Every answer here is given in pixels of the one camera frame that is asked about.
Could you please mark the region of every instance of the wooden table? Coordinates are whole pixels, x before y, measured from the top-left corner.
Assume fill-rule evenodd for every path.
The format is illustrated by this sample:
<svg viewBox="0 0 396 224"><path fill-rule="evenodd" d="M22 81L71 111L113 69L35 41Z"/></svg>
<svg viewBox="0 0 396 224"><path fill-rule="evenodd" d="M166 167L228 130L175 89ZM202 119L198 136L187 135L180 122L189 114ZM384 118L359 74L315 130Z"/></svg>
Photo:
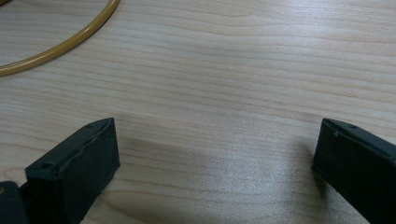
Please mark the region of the wooden table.
<svg viewBox="0 0 396 224"><path fill-rule="evenodd" d="M0 8L0 63L106 0ZM122 0L64 56L0 78L0 180L114 117L121 168L82 222L366 223L310 171L321 119L396 143L394 1Z"/></svg>

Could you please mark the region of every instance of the yellow rubber tubing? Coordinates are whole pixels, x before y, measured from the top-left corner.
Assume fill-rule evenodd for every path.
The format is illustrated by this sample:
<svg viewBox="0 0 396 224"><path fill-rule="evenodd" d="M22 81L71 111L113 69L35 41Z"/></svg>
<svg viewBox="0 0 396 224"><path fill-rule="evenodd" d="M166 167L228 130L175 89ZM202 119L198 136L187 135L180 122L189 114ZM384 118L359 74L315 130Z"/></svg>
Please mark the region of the yellow rubber tubing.
<svg viewBox="0 0 396 224"><path fill-rule="evenodd" d="M119 3L120 0L109 0L102 12L93 21L91 21L90 24L78 31L78 33L72 37L66 39L61 44L25 60L0 66L0 77L19 73L43 63L47 63L75 48L106 23Z"/></svg>

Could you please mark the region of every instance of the black 3d-printed part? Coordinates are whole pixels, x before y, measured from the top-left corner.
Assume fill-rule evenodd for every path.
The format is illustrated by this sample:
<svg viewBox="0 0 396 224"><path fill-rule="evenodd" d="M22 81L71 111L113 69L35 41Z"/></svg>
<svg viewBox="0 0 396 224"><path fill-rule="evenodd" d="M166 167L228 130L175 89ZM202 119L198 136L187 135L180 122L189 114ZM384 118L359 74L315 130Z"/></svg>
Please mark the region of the black 3d-printed part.
<svg viewBox="0 0 396 224"><path fill-rule="evenodd" d="M28 224L20 190L14 182L0 183L0 223Z"/></svg>
<svg viewBox="0 0 396 224"><path fill-rule="evenodd" d="M32 223L75 224L120 167L114 119L90 123L26 168L21 188Z"/></svg>
<svg viewBox="0 0 396 224"><path fill-rule="evenodd" d="M354 125L324 119L314 172L371 223L396 223L396 146Z"/></svg>

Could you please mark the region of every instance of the light wood surface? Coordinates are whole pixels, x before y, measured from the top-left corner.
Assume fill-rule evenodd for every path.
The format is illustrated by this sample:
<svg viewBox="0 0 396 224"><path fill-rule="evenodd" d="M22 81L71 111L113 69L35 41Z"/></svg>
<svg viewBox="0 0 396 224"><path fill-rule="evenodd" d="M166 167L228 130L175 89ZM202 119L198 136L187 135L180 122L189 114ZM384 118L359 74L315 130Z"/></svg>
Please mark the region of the light wood surface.
<svg viewBox="0 0 396 224"><path fill-rule="evenodd" d="M106 0L0 7L0 63ZM122 0L91 39L0 78L0 180L114 117L121 168L82 222L366 223L310 172L322 118L396 143L394 1Z"/></svg>

